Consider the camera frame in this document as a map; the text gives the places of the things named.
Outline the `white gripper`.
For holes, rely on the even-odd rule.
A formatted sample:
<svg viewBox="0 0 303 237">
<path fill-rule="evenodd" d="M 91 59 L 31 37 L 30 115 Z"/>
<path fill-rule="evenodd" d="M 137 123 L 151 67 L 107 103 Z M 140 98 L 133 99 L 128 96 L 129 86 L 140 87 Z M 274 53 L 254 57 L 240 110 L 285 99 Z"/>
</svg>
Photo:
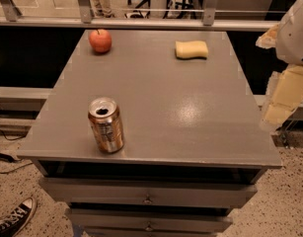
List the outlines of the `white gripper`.
<svg viewBox="0 0 303 237">
<path fill-rule="evenodd" d="M 289 64 L 269 77 L 262 106 L 261 128 L 279 128 L 303 102 L 303 0 L 258 37 L 256 46 L 275 48 L 277 58 Z"/>
</svg>

